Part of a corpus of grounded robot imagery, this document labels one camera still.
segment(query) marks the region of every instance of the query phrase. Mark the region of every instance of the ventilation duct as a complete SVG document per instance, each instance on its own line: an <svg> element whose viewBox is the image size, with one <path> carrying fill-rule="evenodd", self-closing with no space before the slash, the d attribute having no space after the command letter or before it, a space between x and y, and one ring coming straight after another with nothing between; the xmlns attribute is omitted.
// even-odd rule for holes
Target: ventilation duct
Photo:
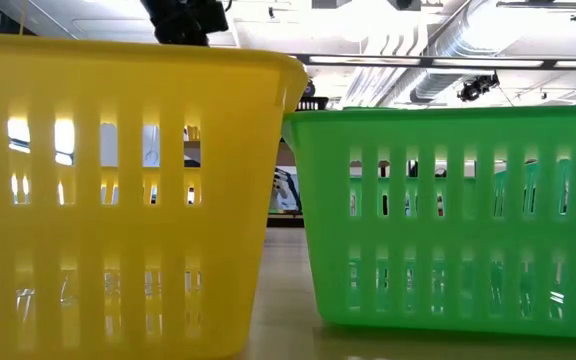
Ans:
<svg viewBox="0 0 576 360"><path fill-rule="evenodd" d="M498 8L497 2L472 0L422 55L492 57L508 48L534 23L529 19L534 12ZM377 104L430 103L463 76L455 71L407 69Z"/></svg>
<svg viewBox="0 0 576 360"><path fill-rule="evenodd" d="M349 3L350 0L312 0L313 9L337 9Z"/></svg>
<svg viewBox="0 0 576 360"><path fill-rule="evenodd" d="M382 7L371 11L387 17L388 26L383 32L369 36L364 55L418 55L426 47L428 27L423 13L396 11L385 1L375 5ZM399 26L393 29L391 24ZM341 106L376 106L403 72L403 68L394 67L357 67Z"/></svg>

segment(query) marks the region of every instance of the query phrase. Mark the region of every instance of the pipe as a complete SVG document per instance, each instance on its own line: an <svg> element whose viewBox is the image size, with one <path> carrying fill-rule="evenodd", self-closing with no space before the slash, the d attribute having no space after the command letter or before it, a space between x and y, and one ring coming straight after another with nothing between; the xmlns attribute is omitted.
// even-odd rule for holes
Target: pipe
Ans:
<svg viewBox="0 0 576 360"><path fill-rule="evenodd" d="M433 57L493 57L514 43L526 25L515 21L508 26L507 9L498 9L497 0L472 0L424 51ZM427 104L459 81L463 74L437 74L424 69L408 69L378 106L411 101Z"/></svg>

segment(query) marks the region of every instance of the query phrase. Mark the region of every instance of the camera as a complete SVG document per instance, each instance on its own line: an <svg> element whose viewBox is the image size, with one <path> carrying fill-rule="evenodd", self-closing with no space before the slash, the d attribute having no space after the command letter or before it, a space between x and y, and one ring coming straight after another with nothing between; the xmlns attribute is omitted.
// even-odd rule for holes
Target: camera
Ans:
<svg viewBox="0 0 576 360"><path fill-rule="evenodd" d="M464 82L464 88L457 93L457 97L463 102L475 101L499 84L496 72L493 75L477 76L474 80Z"/></svg>

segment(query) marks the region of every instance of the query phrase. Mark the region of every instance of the ceiling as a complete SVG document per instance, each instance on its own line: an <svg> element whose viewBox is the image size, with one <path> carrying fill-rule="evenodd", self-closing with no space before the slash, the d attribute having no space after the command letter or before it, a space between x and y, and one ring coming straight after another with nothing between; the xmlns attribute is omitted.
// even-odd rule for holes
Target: ceiling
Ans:
<svg viewBox="0 0 576 360"><path fill-rule="evenodd" d="M148 13L140 0L24 1L0 0L0 10L15 20L21 19L25 12L28 29L41 36L156 42ZM425 45L427 37L465 0L423 0L425 6L412 20L410 12L396 11L387 0L352 0L336 9L313 9L312 1L233 0L227 13L230 30L210 35L211 46L285 53L362 54L370 53L371 44L379 43L380 36L395 34L399 48L409 43L404 55L417 55L411 51L421 50L423 46L412 44ZM269 7L274 10L274 18L269 16ZM529 22L528 30L506 48L502 56L576 57L576 21L570 21L570 11L541 12ZM507 26L515 24L508 21ZM421 27L423 33L411 32ZM492 31L503 32L504 28ZM390 40L385 41L382 44L389 46ZM357 70L309 67L308 72L317 87L317 95L339 98L346 94ZM576 94L576 72L504 71L499 76L503 91L488 94L479 106L543 103L542 92L550 94L548 101ZM457 89L446 90L437 103L458 106L452 90Z"/></svg>

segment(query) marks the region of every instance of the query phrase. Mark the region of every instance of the ceiling fixture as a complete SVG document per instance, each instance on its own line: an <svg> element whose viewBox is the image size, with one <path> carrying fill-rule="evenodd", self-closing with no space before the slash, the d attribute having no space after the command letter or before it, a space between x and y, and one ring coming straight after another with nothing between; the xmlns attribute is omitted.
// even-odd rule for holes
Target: ceiling fixture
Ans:
<svg viewBox="0 0 576 360"><path fill-rule="evenodd" d="M554 2L554 0L532 0L532 1L499 1L497 7L514 9L553 9L553 10L575 10L576 2Z"/></svg>
<svg viewBox="0 0 576 360"><path fill-rule="evenodd" d="M481 95L490 92L490 89L499 85L497 72L493 75L477 76L475 80L464 83L464 88L457 93L457 98L463 102L475 101L479 99Z"/></svg>

